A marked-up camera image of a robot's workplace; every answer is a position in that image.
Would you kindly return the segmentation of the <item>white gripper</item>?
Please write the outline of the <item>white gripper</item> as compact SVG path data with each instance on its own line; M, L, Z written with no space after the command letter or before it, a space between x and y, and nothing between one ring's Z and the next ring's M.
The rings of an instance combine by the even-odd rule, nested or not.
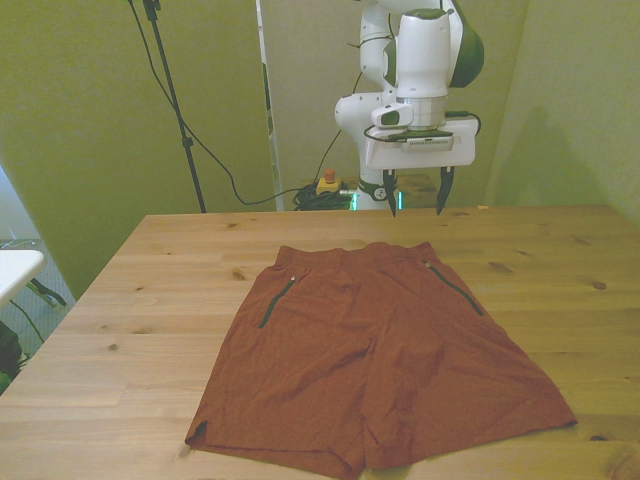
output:
M452 120L431 130L371 127L365 132L364 161L383 171L383 187L390 211L397 212L397 176L393 169L442 167L436 213L440 215L451 192L455 168L475 159L476 121Z

